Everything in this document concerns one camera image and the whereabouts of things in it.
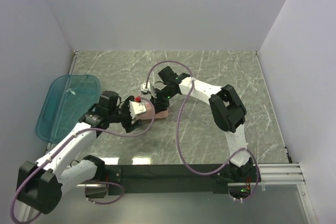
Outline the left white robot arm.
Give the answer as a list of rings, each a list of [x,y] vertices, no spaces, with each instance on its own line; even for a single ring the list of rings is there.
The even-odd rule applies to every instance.
[[[141,125],[139,116],[151,107],[142,97],[130,96],[121,101],[117,93],[103,92],[60,143],[37,161],[25,162],[19,168],[14,200],[48,214],[77,185],[86,181],[107,184],[102,159],[88,155],[73,167],[70,163],[86,145],[106,133],[112,123],[120,123],[126,131],[125,137],[131,137],[130,133]]]

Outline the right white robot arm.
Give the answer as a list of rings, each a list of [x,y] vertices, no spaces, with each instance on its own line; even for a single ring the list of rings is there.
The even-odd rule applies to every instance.
[[[229,182],[242,182],[253,167],[251,155],[247,152],[245,138],[245,116],[247,110],[236,90],[231,85],[214,86],[191,77],[188,73],[178,75],[171,67],[165,67],[158,73],[165,85],[163,89],[150,90],[151,102],[156,112],[168,109],[170,98],[177,94],[196,98],[209,105],[217,127],[224,131],[231,158],[213,172],[197,172],[190,167],[180,149],[179,126],[176,126],[177,151],[183,164],[193,173],[207,175],[226,175]]]

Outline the pink towel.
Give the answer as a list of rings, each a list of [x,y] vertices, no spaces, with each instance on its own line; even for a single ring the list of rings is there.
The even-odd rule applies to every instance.
[[[145,102],[146,112],[144,114],[138,115],[137,118],[140,120],[152,120],[153,118],[153,112],[155,112],[155,109],[148,103]],[[168,110],[164,110],[161,112],[155,112],[155,119],[164,119],[167,118],[169,115]]]

